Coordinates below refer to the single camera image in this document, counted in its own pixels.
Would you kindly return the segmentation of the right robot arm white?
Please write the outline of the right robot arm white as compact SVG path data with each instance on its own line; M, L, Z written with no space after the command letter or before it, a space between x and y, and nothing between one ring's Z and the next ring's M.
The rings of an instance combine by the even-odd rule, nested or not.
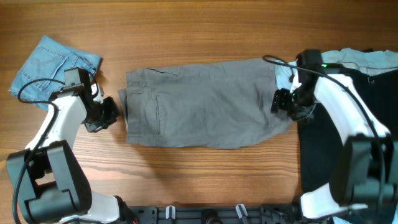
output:
M289 116L318 103L328 112L343 150L329 182L303 194L306 220L397 204L397 141L358 95L351 77L300 69L296 85L274 93L271 112Z

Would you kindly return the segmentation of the grey cotton shorts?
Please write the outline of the grey cotton shorts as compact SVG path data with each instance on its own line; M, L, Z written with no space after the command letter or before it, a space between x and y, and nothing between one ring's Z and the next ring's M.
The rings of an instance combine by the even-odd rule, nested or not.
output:
M272 113L275 66L259 58L140 68L126 81L119 98L130 144L235 149L292 122L286 112Z

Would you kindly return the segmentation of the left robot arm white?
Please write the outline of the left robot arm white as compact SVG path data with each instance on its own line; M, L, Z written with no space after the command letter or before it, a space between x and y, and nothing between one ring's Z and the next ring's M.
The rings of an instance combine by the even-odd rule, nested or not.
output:
M12 212L20 223L132 223L134 214L118 196L91 190L73 151L81 124L90 133L116 122L112 97L55 92L39 132L23 150L9 155L14 189Z

